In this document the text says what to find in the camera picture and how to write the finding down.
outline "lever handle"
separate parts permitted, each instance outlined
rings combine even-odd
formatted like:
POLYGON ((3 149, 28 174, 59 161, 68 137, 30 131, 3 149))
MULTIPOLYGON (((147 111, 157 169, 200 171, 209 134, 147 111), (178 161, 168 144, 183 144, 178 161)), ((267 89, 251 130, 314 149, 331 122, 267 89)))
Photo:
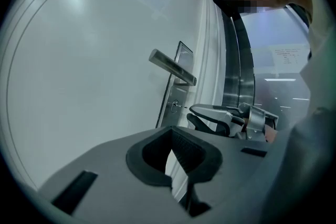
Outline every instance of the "lever handle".
POLYGON ((161 67, 169 73, 184 80, 188 86, 195 86, 197 83, 197 79, 192 74, 157 49, 152 51, 148 60, 149 62, 156 64, 158 67, 161 67))

